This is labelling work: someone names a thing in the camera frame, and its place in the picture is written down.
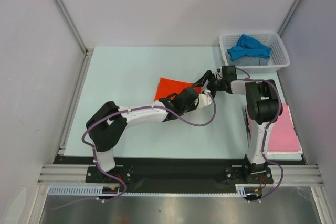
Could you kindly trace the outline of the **orange t shirt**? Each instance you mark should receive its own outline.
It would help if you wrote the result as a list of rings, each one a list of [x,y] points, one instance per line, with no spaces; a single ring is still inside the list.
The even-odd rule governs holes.
[[[191,86],[192,83],[160,78],[154,100],[166,98],[167,96],[174,93],[180,94],[183,89]]]

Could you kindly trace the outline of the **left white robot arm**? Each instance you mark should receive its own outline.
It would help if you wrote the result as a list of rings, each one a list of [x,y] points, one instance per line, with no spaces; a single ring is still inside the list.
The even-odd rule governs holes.
[[[168,95],[138,108],[122,109],[113,101],[106,102],[86,123],[94,145],[94,158],[100,166],[98,176],[105,182],[115,178],[113,148],[126,129],[145,123],[176,120],[185,113],[206,106],[210,101],[206,94],[187,87],[179,94]]]

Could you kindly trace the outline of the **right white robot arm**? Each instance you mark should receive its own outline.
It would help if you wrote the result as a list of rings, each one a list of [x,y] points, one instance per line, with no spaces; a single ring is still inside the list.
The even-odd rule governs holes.
[[[205,86],[212,95],[218,91],[239,94],[246,98],[246,116],[252,120],[250,126],[249,148],[241,167],[225,169],[227,183],[245,182],[256,184],[271,177],[269,165],[276,165],[267,158],[269,139],[278,117],[282,113],[282,102],[273,80],[238,79],[237,71],[247,73],[234,65],[222,66],[221,77],[210,70],[193,87]]]

